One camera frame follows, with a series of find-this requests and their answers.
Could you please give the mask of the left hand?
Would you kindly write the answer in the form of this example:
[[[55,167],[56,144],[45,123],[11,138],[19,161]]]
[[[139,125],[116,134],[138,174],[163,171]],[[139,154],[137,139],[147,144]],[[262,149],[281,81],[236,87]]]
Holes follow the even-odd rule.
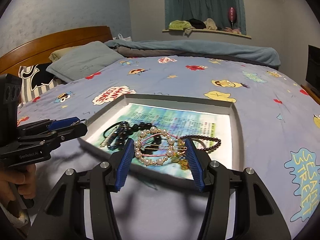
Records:
[[[23,172],[1,168],[1,204],[4,207],[16,200],[10,183],[18,185],[18,193],[25,199],[33,199],[36,196],[36,165],[27,165]]]

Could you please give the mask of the left forearm grey sleeve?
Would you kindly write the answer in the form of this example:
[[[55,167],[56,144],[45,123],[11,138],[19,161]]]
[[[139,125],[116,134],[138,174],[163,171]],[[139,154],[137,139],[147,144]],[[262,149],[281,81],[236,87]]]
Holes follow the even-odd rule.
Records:
[[[1,204],[1,239],[27,239],[30,218],[20,202],[10,201],[7,207]]]

